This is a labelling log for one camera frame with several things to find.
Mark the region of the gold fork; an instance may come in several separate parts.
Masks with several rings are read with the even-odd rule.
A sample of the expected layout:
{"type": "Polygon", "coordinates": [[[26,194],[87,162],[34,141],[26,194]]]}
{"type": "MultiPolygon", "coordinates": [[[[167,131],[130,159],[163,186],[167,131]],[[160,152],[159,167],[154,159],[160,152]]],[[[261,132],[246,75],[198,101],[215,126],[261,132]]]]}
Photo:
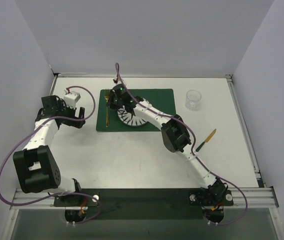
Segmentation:
{"type": "MultiPolygon", "coordinates": [[[[106,104],[109,102],[110,99],[110,89],[106,89],[105,90],[105,94],[104,94],[104,99],[106,104]]],[[[110,121],[109,121],[109,107],[108,105],[106,105],[106,119],[105,119],[105,125],[108,128],[110,125],[110,121]]]]}

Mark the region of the white plate with black stripes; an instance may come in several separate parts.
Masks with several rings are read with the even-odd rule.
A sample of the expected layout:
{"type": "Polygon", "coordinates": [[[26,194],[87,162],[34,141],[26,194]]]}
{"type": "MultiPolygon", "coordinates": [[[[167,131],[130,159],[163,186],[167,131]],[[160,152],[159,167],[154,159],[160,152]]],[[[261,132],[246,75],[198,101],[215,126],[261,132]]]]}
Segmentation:
{"type": "Polygon", "coordinates": [[[129,127],[141,127],[146,125],[148,122],[141,117],[135,116],[126,111],[124,107],[117,110],[117,116],[119,120],[129,127]]]}

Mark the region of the green placemat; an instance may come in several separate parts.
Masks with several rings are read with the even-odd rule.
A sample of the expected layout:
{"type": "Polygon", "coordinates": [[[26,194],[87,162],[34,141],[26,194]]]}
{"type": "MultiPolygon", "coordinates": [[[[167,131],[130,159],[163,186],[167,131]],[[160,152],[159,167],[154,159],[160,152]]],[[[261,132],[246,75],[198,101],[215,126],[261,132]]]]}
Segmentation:
{"type": "MultiPolygon", "coordinates": [[[[133,96],[139,96],[152,104],[152,106],[167,115],[176,115],[176,106],[174,91],[167,89],[131,89],[133,96]]],[[[106,100],[105,90],[102,89],[99,94],[99,104],[97,108],[96,130],[98,132],[158,132],[159,129],[150,123],[142,126],[126,125],[121,120],[125,114],[118,114],[116,110],[110,109],[109,126],[106,126],[106,100]]]]}

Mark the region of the green handled gold knife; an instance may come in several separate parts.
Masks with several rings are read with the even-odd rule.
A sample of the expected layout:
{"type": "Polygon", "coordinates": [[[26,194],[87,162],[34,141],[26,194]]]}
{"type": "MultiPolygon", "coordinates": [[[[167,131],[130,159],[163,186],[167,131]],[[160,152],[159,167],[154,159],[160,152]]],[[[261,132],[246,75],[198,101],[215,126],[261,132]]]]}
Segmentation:
{"type": "Polygon", "coordinates": [[[215,133],[216,133],[216,131],[217,131],[217,129],[214,129],[208,136],[207,136],[207,138],[196,148],[196,152],[199,152],[200,150],[201,150],[201,148],[206,144],[206,143],[208,143],[210,140],[211,140],[211,138],[215,135],[215,133]]]}

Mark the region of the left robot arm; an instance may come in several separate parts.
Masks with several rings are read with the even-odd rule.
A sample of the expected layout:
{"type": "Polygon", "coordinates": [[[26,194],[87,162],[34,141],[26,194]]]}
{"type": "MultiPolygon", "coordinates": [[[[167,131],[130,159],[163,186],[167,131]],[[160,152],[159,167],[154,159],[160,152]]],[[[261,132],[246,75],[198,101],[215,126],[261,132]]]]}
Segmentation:
{"type": "Polygon", "coordinates": [[[81,98],[72,91],[63,98],[50,95],[41,98],[42,108],[35,119],[35,130],[23,150],[13,154],[13,162],[20,188],[28,193],[66,193],[65,199],[73,206],[82,203],[84,193],[74,178],[63,177],[50,150],[54,135],[61,125],[80,129],[86,121],[85,108],[76,116],[76,103],[81,98]]]}

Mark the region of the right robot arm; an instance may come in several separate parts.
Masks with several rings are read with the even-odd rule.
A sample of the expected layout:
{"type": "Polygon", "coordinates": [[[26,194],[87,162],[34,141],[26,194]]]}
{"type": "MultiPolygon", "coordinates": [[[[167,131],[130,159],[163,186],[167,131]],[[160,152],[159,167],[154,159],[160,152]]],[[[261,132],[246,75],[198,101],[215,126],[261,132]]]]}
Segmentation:
{"type": "Polygon", "coordinates": [[[223,201],[227,191],[226,185],[196,156],[193,150],[196,138],[190,139],[188,128],[179,115],[163,113],[146,99],[132,96],[122,83],[109,91],[106,105],[112,110],[124,109],[132,117],[137,117],[137,120],[132,120],[133,123],[143,120],[157,127],[161,131],[166,149],[180,155],[194,168],[199,185],[204,190],[205,201],[209,204],[223,201]]]}

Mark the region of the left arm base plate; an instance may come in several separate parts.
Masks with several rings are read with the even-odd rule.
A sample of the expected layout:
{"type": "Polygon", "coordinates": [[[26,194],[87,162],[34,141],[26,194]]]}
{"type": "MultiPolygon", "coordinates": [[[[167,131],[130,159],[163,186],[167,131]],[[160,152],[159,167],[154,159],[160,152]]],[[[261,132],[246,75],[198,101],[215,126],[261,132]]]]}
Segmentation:
{"type": "Polygon", "coordinates": [[[76,194],[58,195],[54,198],[54,207],[97,207],[95,199],[76,194]]]}

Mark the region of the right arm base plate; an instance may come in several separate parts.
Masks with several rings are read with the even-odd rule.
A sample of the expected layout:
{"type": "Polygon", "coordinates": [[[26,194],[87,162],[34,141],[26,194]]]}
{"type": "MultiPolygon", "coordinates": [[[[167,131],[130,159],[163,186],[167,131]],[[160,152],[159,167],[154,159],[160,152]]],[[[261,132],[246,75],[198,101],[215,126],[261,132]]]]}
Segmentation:
{"type": "Polygon", "coordinates": [[[198,207],[213,207],[220,203],[227,207],[234,205],[233,196],[231,195],[230,190],[218,195],[201,188],[191,189],[188,192],[188,203],[190,206],[198,207]]]}

